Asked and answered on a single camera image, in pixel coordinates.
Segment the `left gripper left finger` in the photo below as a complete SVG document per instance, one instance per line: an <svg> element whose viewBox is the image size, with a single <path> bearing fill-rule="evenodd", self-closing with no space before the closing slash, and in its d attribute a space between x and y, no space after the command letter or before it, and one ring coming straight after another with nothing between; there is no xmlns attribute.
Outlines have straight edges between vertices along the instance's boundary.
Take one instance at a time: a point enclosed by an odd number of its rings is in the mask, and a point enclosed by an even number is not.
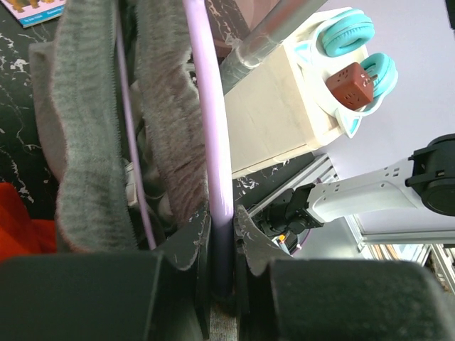
<svg viewBox="0 0 455 341"><path fill-rule="evenodd" d="M2 340L206 340L202 207L153 251L20 256L1 264Z"/></svg>

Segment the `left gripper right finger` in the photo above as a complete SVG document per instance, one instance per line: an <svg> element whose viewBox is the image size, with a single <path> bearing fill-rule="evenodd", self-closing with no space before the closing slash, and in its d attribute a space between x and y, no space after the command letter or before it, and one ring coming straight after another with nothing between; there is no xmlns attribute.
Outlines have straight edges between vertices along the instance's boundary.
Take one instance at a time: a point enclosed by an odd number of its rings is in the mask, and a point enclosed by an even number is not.
<svg viewBox="0 0 455 341"><path fill-rule="evenodd" d="M406 261L295 259L238 206L240 340L453 340L454 298Z"/></svg>

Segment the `lilac plastic hanger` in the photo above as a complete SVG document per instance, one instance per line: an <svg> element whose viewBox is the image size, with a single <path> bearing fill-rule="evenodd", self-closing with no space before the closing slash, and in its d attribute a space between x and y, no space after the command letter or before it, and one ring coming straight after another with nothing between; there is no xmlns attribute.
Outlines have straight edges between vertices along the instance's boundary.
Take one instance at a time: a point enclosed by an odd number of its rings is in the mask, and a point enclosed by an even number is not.
<svg viewBox="0 0 455 341"><path fill-rule="evenodd" d="M123 25L116 25L120 92L134 164L139 211L149 242L149 219L134 118L145 127L150 153L166 201L162 210L185 224L205 205L212 220L212 290L228 296L233 287L230 142L223 87L213 35L203 1L136 1L135 77L130 77Z"/></svg>

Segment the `orange shorts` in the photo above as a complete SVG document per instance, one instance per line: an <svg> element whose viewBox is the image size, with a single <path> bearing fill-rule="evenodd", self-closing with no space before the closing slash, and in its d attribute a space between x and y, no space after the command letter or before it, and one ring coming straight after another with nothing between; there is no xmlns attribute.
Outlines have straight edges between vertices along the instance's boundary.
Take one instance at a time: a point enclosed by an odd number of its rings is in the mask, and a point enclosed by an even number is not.
<svg viewBox="0 0 455 341"><path fill-rule="evenodd" d="M56 253L55 222L31 219L10 183L1 183L1 261Z"/></svg>

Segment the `grey shorts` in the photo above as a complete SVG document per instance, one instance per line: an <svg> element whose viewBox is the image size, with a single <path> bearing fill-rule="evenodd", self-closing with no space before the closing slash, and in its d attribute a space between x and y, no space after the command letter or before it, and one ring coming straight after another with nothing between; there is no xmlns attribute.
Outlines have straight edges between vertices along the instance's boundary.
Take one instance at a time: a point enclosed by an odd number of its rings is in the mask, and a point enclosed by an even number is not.
<svg viewBox="0 0 455 341"><path fill-rule="evenodd" d="M138 1L136 14L146 147L173 216L185 224L208 201L186 15L180 1ZM29 48L38 135L59 182L56 225L74 251L137 247L117 116L115 18L113 1L68 1L54 40Z"/></svg>

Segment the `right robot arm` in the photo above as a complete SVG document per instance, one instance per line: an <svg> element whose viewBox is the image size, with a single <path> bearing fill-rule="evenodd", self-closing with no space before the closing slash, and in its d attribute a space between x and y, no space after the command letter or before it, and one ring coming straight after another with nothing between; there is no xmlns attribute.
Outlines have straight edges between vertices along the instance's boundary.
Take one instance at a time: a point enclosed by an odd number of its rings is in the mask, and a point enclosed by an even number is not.
<svg viewBox="0 0 455 341"><path fill-rule="evenodd" d="M421 208L454 215L454 135L440 136L409 158L331 183L287 189L256 217L268 236L322 227L340 217L380 210Z"/></svg>

